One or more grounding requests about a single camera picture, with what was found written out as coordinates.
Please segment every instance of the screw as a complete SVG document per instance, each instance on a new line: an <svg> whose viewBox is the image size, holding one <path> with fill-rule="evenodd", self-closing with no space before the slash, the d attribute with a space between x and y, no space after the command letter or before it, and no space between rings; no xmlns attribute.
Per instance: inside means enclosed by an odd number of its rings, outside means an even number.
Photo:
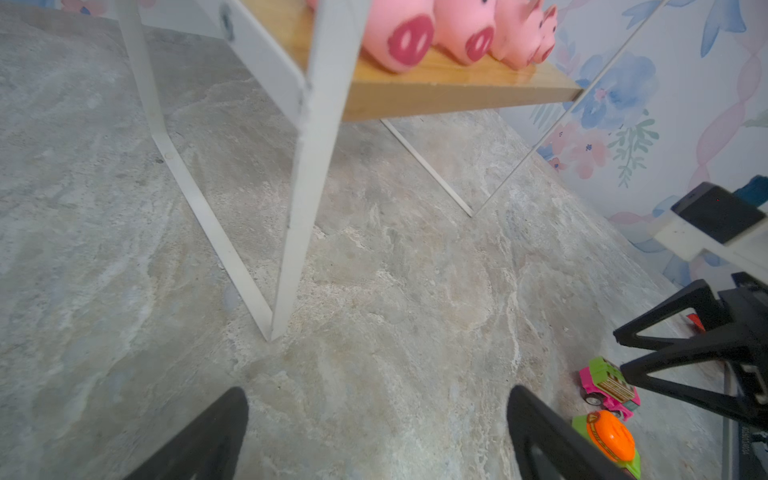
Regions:
<svg viewBox="0 0 768 480"><path fill-rule="evenodd" d="M232 28L232 10L226 3L221 4L219 7L219 21L221 22L221 31L224 33L224 40L233 41L235 39L235 32Z"/></svg>

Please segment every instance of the pink pig toy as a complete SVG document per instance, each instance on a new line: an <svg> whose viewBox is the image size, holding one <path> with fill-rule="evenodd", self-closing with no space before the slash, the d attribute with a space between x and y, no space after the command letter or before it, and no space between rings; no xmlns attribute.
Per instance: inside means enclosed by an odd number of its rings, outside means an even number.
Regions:
<svg viewBox="0 0 768 480"><path fill-rule="evenodd" d="M558 28L558 6L552 5L544 12L541 24L541 45L533 57L534 63L544 63L554 48L554 31Z"/></svg>
<svg viewBox="0 0 768 480"><path fill-rule="evenodd" d="M541 45L542 0L498 0L491 55L512 69L529 66Z"/></svg>
<svg viewBox="0 0 768 480"><path fill-rule="evenodd" d="M317 7L317 1L306 0L312 8ZM435 0L373 0L362 47L388 70L410 70L432 45L434 7Z"/></svg>
<svg viewBox="0 0 768 480"><path fill-rule="evenodd" d="M496 0L435 0L435 43L461 63L480 60L496 30Z"/></svg>

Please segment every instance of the toy wheel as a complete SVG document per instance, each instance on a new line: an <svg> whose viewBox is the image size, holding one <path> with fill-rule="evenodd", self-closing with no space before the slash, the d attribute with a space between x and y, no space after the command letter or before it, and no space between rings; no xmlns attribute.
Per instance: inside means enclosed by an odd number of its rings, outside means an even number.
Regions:
<svg viewBox="0 0 768 480"><path fill-rule="evenodd" d="M600 393L594 392L594 393L587 393L587 390L581 389L581 398L584 399L584 401L592 406L596 407L602 407L603 402L605 402L605 396L603 396Z"/></svg>

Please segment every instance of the white metal frame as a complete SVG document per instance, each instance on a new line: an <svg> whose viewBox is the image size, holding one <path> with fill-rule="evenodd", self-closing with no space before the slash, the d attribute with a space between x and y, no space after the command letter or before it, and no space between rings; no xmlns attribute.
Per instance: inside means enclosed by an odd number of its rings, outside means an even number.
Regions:
<svg viewBox="0 0 768 480"><path fill-rule="evenodd" d="M147 115L150 133L179 184L211 246L221 259L246 308L268 341L283 335L293 312L301 271L309 248L312 228L323 194L333 146L336 143L346 97L352 81L363 30L372 0L319 2L315 17L306 75L255 19L240 0L197 0L205 13L221 27L224 38L259 81L278 108L298 128L293 158L291 193L283 254L277 280L274 311L253 281L213 210L195 184L176 147L168 137L147 43L142 32L137 0L116 0L118 21L125 41L139 97ZM656 10L627 39L584 93L573 110L618 59L629 42L669 0ZM515 166L477 212L448 185L416 149L387 120L382 123L408 149L440 186L470 216L477 215L527 160L541 141Z"/></svg>

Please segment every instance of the wooden shelf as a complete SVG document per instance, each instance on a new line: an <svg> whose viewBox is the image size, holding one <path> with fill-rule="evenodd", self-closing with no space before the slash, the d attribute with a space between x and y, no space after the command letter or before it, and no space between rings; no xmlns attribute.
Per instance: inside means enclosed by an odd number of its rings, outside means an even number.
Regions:
<svg viewBox="0 0 768 480"><path fill-rule="evenodd" d="M304 0L242 0L261 25L306 71L313 12ZM459 65L431 48L405 74L380 68L360 55L349 90L344 121L406 117L574 100L581 88L550 63L513 71L490 55Z"/></svg>

